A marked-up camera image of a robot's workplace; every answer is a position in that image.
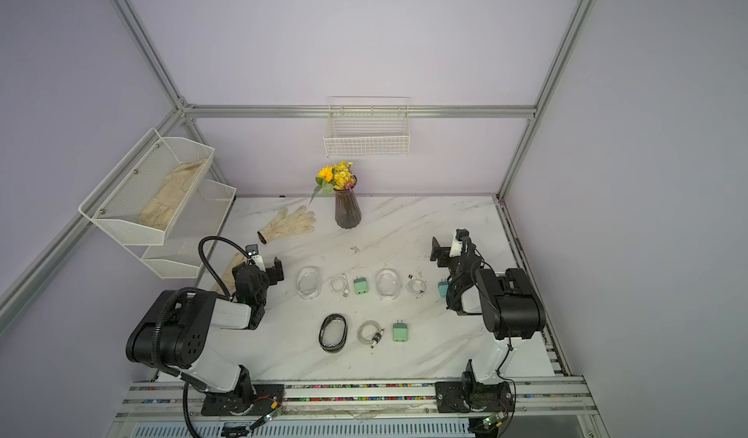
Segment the white mesh basket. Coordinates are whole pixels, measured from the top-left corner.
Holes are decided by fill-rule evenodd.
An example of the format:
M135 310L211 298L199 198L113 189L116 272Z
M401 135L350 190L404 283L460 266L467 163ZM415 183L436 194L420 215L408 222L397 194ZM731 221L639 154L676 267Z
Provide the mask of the white mesh basket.
M203 267L198 243L217 235L235 200L236 189L204 180L187 201L166 242L149 246L140 261L162 279L196 278Z
M138 223L138 216L157 194L166 175L181 163L200 161L198 172L165 231ZM184 137L149 130L78 207L79 213L123 246L161 246L179 214L213 163L214 148Z

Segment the clear round case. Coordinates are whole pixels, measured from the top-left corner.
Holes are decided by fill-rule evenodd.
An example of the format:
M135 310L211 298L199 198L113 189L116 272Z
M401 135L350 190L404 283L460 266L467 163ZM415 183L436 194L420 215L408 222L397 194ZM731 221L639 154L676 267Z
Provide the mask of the clear round case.
M321 274L316 267L302 268L297 276L297 294L303 300L313 300L321 294Z
M401 282L394 270L383 268L376 276L375 288L381 300L395 301L401 292Z

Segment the green charger plug centre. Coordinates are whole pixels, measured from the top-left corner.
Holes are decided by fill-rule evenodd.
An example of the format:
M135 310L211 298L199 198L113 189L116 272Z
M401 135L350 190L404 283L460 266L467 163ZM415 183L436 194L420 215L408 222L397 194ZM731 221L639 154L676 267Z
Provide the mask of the green charger plug centre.
M364 295L369 292L368 280L365 277L354 279L354 292L356 295Z

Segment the clear round case left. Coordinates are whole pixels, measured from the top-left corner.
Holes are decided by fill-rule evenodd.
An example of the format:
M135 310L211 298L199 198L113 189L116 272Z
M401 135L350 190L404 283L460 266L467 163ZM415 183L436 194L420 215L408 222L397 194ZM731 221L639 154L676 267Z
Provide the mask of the clear round case left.
M302 268L297 276L297 294L303 300L313 300L321 294L321 274L316 267Z

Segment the dark ribbed vase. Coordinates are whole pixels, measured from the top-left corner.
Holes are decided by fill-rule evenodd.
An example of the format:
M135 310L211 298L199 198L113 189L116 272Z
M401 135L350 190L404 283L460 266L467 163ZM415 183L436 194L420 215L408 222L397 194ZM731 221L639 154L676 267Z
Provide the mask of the dark ribbed vase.
M335 192L335 221L345 230L354 229L362 221L362 212L354 190Z

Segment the aluminium cage frame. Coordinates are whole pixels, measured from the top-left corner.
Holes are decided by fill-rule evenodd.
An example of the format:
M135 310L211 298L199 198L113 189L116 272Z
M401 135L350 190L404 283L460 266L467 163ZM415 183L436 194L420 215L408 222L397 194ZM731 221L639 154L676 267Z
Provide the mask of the aluminium cage frame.
M138 53L143 57L152 76L165 91L171 110L159 122L155 132L148 132L134 146L134 151L127 153L110 171L103 182L97 185L97 194L107 191L118 184L130 163L143 159L148 147L156 144L156 135L164 135L177 126L184 127L190 138L201 146L206 145L206 138L196 121L199 118L293 118L309 120L363 120L367 124L381 124L387 118L525 118L528 126L523 133L518 149L510 161L499 193L506 194L512 180L520 167L522 157L529 146L543 116L545 104L549 102L553 91L560 81L569 56L572 54L582 26L586 23L588 13L596 0L578 0L572 17L564 32L562 42L553 57L539 99L533 106L519 105L189 105L179 98L173 78L168 74L163 59L159 56L144 25L136 14L131 0L108 0L113 11L119 17L126 32L134 41ZM19 276L14 284L1 296L1 333L3 335L14 327L25 315L38 297L65 264L67 258L75 251L80 240L89 231L91 223L86 214L77 214L60 233L39 254L30 266Z

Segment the lower white mesh basket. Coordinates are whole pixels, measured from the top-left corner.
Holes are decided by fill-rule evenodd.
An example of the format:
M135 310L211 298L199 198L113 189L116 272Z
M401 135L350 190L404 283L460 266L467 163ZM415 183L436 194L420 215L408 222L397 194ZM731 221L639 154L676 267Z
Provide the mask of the lower white mesh basket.
M187 201L166 242L149 246L140 261L162 279L196 278L203 267L198 243L217 235L235 200L236 189L204 180Z

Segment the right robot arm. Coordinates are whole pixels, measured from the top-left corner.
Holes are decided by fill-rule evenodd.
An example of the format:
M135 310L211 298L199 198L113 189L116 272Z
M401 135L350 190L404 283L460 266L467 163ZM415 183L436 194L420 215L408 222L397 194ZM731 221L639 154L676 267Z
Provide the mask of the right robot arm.
M490 350L467 362L459 381L439 381L436 407L440 413L499 413L515 411L515 382L506 376L523 342L542 332L545 308L522 268L501 274L487 263L469 232L457 231L450 246L432 240L430 260L449 272L446 309L460 316L479 316L493 337Z

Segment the clear round case right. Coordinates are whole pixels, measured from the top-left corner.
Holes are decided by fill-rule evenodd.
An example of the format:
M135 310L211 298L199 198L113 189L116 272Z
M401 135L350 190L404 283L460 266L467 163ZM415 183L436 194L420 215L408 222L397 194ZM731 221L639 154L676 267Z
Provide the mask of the clear round case right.
M394 270L383 268L376 276L375 288L381 300L395 301L401 292L401 282Z

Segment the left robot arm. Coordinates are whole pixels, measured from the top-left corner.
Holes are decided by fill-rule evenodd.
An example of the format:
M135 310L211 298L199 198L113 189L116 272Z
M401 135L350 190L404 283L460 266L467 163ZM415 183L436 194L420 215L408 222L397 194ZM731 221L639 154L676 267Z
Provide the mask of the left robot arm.
M223 242L243 260L230 270L230 289L206 258L205 245ZM266 311L268 290L284 280L282 261L266 266L255 245L241 247L218 235L202 238L198 256L218 283L217 292L197 287L160 294L126 344L126 356L184 383L183 392L204 395L204 417L258 416L270 418L282 407L282 385L253 384L249 368L229 360L208 344L212 329L247 331L259 327Z

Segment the beige leather glove table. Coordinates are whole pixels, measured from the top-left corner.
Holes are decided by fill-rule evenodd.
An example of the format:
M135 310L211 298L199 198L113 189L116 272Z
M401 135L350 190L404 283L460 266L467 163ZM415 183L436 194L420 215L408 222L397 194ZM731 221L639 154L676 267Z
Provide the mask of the beige leather glove table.
M222 283L226 286L230 296L236 293L236 282L235 277L233 276L233 268L245 262L247 262L247 259L241 253L236 253L221 276Z

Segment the teal charger plug right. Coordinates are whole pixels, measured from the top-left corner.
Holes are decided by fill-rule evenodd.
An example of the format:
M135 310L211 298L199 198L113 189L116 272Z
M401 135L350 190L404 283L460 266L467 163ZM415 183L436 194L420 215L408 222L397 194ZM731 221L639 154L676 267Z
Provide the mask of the teal charger plug right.
M440 297L445 298L447 296L448 288L449 283L447 281L440 281L440 283L438 283L438 293Z

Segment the yellow flower bouquet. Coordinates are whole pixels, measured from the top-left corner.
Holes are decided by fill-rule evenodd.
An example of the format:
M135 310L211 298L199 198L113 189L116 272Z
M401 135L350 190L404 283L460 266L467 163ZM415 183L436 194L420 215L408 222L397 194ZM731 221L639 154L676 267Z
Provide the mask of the yellow flower bouquet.
M315 178L315 188L310 202L319 194L327 196L336 192L352 192L358 184L358 178L352 171L353 166L352 161L340 161L323 167Z

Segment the white fabric glove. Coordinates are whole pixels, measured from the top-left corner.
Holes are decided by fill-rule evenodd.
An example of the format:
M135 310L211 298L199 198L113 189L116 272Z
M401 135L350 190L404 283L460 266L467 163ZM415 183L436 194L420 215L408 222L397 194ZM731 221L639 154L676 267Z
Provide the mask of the white fabric glove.
M282 208L268 225L257 232L257 235L263 244L268 244L280 238L313 233L315 223L315 213L309 211L304 205L293 212Z

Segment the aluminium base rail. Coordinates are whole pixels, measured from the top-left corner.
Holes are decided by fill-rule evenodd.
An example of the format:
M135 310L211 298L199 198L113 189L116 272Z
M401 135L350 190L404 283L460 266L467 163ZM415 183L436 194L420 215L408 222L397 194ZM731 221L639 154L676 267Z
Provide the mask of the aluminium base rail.
M288 381L280 402L279 419L390 419L482 417L498 411L516 418L526 416L599 416L600 412L582 377L515 378L510 393L496 407L479 406L474 400L448 399L436 392L438 381L452 380L369 380ZM133 383L115 415L114 422L182 419L181 381ZM232 414L204 417L204 395L190 390L189 413L194 420L249 419Z

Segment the beige glove in basket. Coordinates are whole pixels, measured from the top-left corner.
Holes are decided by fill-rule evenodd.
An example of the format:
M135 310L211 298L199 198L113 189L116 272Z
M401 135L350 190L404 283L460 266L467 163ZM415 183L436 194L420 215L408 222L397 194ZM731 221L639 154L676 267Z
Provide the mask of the beige glove in basket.
M200 161L181 163L169 172L157 194L148 201L148 204L140 212L138 223L148 228L165 231L205 162L204 159L201 159Z

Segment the green charger plug front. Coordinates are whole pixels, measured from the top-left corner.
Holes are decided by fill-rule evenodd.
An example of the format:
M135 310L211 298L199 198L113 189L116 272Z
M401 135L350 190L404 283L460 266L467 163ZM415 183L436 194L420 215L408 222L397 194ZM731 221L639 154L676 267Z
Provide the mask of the green charger plug front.
M406 323L399 321L392 328L393 341L396 343L406 343L409 339L408 326Z

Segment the green charger plug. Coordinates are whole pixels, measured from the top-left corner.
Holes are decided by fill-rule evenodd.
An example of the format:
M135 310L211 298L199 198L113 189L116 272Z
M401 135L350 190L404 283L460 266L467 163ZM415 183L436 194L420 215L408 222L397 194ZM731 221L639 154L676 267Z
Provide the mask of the green charger plug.
M392 328L393 341L396 343L406 343L409 339L408 326L406 323L399 321Z
M364 295L369 292L368 280L365 277L354 279L354 292L356 295Z

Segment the upper white mesh basket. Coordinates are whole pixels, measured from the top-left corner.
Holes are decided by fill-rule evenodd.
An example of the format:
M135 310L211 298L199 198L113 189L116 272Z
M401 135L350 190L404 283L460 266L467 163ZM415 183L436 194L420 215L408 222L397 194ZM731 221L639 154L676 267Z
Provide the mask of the upper white mesh basket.
M138 216L157 194L166 175L181 163L200 161L198 172L165 231L138 223ZM184 137L149 130L78 207L79 213L123 246L161 246L179 214L213 163L214 148Z

